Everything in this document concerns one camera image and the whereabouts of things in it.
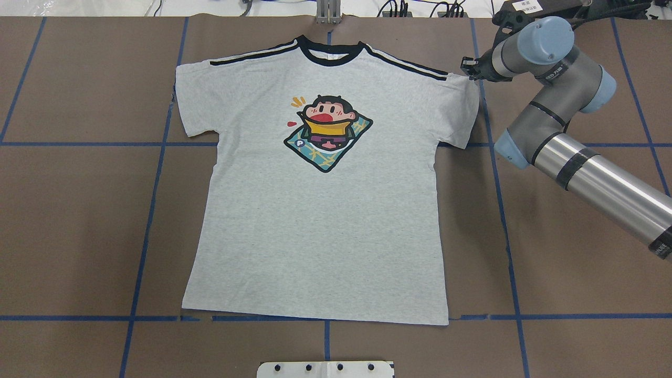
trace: cartoon boy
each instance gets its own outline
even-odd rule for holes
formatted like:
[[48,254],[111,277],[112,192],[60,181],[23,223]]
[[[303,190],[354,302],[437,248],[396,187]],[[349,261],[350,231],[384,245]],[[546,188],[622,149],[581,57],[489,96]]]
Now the cartoon boy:
[[297,114],[304,124],[301,137],[326,151],[342,149],[354,139],[352,124],[360,117],[341,96],[318,95]]

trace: metal bracket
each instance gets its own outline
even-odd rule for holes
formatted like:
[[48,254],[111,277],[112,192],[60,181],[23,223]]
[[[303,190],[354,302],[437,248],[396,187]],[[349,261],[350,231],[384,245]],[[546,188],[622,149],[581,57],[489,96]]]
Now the metal bracket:
[[340,24],[341,0],[317,0],[317,23]]

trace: t-shirt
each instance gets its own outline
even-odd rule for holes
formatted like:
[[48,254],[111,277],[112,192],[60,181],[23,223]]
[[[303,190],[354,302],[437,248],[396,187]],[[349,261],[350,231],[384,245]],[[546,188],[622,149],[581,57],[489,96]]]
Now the t-shirt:
[[448,324],[434,154],[465,148],[472,81],[300,36],[181,65],[176,94],[220,136],[183,308]]

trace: black band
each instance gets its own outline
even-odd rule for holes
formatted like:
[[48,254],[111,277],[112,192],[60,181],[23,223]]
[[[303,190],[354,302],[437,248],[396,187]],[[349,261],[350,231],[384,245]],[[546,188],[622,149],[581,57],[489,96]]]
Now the black band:
[[558,176],[555,177],[555,182],[562,186],[562,189],[567,190],[569,180],[572,180],[574,174],[583,167],[583,164],[585,164],[586,161],[596,155],[599,154],[588,147],[575,153],[558,172]]
[[560,118],[560,116],[558,114],[555,114],[555,112],[553,112],[551,109],[547,108],[546,106],[543,106],[536,101],[530,101],[530,105],[532,105],[533,107],[535,107],[535,108],[541,110],[542,112],[548,114],[549,117],[553,118],[563,128],[565,126],[567,126],[567,122],[565,122],[562,118]]
[[541,84],[551,85],[555,79],[559,78],[567,72],[569,66],[571,66],[579,57],[579,53],[580,51],[576,46],[572,47],[572,49],[569,51],[569,54],[557,62],[553,68],[539,76],[535,76],[534,78],[537,79]]
[[653,243],[649,244],[648,250],[662,259],[667,258],[672,252],[672,226],[663,231]]
[[537,151],[534,151],[534,155],[532,155],[532,165],[534,165],[534,161],[537,160],[537,156],[539,155],[539,152],[550,142],[551,139],[557,137],[558,135],[563,134],[561,131],[556,131],[555,133],[552,133],[551,135],[548,136],[548,138],[544,139],[542,144],[537,147]]

